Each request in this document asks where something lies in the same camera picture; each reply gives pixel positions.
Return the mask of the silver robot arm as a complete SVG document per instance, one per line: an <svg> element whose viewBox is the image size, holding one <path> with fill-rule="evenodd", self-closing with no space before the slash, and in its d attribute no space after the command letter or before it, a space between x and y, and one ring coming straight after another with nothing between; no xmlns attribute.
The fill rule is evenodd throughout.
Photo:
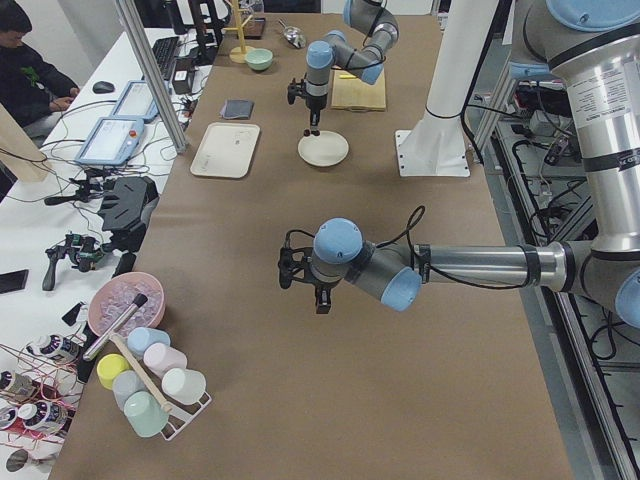
<svg viewBox="0 0 640 480"><path fill-rule="evenodd" d="M489 289L544 286L587 297L639 323L639 5L635 1L520 1L512 58L542 67L567 88L598 232L542 247L374 244L350 220L322 224L304 253L304 278L327 312L347 281L384 305L407 309L423 284Z"/></svg>
<svg viewBox="0 0 640 480"><path fill-rule="evenodd" d="M343 21L364 35L363 46L351 45L340 30L331 30L309 44L306 52L306 75L298 84L290 84L288 99L300 97L309 109L309 127L304 135L320 134L321 111L326 107L330 72L338 67L362 82L373 85L383 71L386 53L399 39L395 16L381 1L348 1Z"/></svg>

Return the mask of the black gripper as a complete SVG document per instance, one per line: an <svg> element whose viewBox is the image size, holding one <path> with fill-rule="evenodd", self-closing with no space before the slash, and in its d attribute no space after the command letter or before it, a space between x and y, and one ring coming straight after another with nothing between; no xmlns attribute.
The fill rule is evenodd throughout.
<svg viewBox="0 0 640 480"><path fill-rule="evenodd" d="M326 108L327 95L311 95L306 93L305 102L307 108L310 110L310 129L318 130L320 122L320 112Z"/></svg>
<svg viewBox="0 0 640 480"><path fill-rule="evenodd" d="M342 280L342 277L333 273L323 273L316 267L310 267L309 273L315 287L316 313L328 314L330 312L331 291Z"/></svg>

